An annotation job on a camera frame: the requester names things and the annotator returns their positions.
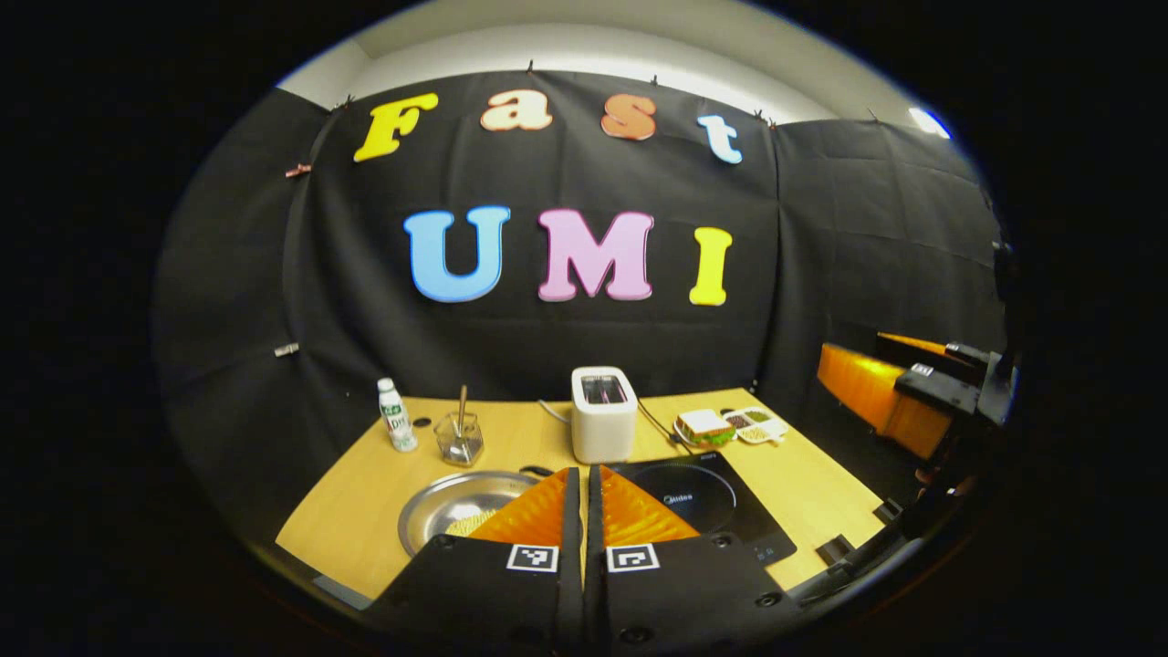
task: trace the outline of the induction cooktop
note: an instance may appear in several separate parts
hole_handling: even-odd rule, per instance
[[[656,497],[698,532],[734,532],[755,551],[763,566],[795,553],[795,544],[730,462],[716,451],[610,468]]]

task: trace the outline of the letter m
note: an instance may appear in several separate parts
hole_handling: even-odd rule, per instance
[[[548,229],[548,279],[540,285],[541,299],[566,302],[576,296],[576,285],[568,277],[569,264],[589,297],[600,290],[610,269],[612,282],[605,291],[613,299],[638,300],[653,293],[645,271],[652,216],[618,214],[599,244],[576,210],[548,210],[540,215],[540,224]]]

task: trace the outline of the ceiling light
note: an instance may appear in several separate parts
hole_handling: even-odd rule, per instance
[[[924,130],[925,132],[932,132],[933,134],[938,134],[940,137],[944,137],[945,139],[950,138],[948,132],[944,127],[941,127],[941,124],[936,118],[933,118],[933,115],[926,112],[925,110],[922,110],[920,108],[909,108],[909,116],[911,116],[912,119],[917,122],[917,125],[920,126],[920,130]]]

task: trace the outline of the black curtain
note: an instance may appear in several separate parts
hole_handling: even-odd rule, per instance
[[[540,131],[489,132],[486,101],[547,95]],[[391,154],[354,162],[369,112],[434,92]],[[604,134],[605,101],[651,97],[655,134]],[[710,150],[700,116],[737,130]],[[312,172],[285,178],[297,164]],[[468,209],[510,208],[486,296],[424,297],[402,224],[451,212],[446,262],[477,265]],[[600,240],[621,212],[654,217],[637,302],[602,291],[545,303],[537,217],[578,210]],[[728,230],[721,306],[689,303],[694,229]],[[223,139],[172,219],[153,309],[173,434],[236,531],[271,547],[297,503],[377,417],[374,381],[409,395],[568,399],[569,373],[616,365],[644,395],[750,387],[798,426],[825,340],[875,331],[1002,347],[993,217],[948,141],[875,123],[771,130],[714,101],[609,76],[521,71],[430,81],[333,112],[273,90]],[[277,357],[297,344],[299,351]]]
[[[877,122],[778,126],[780,269],[757,395],[799,426],[820,345],[876,332],[1002,351],[996,220],[953,144]]]

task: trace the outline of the sandwich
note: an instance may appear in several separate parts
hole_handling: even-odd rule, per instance
[[[735,435],[734,426],[709,408],[682,413],[677,416],[675,427],[682,438],[694,444],[721,445],[729,442]]]

